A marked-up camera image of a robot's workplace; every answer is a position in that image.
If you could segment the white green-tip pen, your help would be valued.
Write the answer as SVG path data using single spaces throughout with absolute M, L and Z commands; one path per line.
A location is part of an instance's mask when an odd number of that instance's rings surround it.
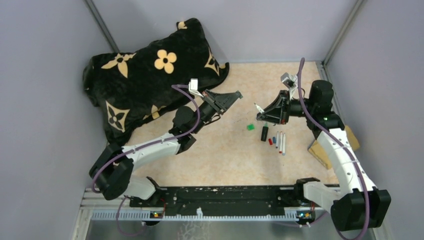
M 263 114 L 265 111 L 258 105 L 258 104 L 256 104 L 256 103 L 254 103 L 254 105 L 255 105 L 255 107 L 256 107 L 256 109 L 257 109 L 257 111 L 260 113 L 260 114 Z

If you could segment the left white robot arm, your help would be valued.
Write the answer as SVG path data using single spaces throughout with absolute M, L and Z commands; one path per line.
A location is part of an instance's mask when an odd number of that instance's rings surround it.
M 109 144 L 89 170 L 92 191 L 102 194 L 107 201 L 127 196 L 139 198 L 149 207 L 156 206 L 161 198 L 159 187 L 151 178 L 135 177 L 132 173 L 155 160 L 187 151 L 196 142 L 195 134 L 219 120 L 243 97 L 239 91 L 215 93 L 210 90 L 204 90 L 200 96 L 203 102 L 196 105 L 195 110 L 188 106 L 176 110 L 173 126 L 164 135 L 132 146 Z

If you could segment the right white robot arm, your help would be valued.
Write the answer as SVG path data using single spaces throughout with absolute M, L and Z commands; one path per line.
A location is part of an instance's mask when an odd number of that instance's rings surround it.
M 310 202 L 322 207 L 340 231 L 361 230 L 363 227 L 379 228 L 391 203 L 385 189 L 378 189 L 362 168 L 348 140 L 345 125 L 333 110 L 334 90 L 330 82 L 313 81 L 308 98 L 294 99 L 297 90 L 281 90 L 267 107 L 258 107 L 257 120 L 285 125 L 289 117 L 305 117 L 307 127 L 317 143 L 324 149 L 338 179 L 339 191 L 330 189 L 317 180 L 307 180 L 293 192 L 299 206 Z

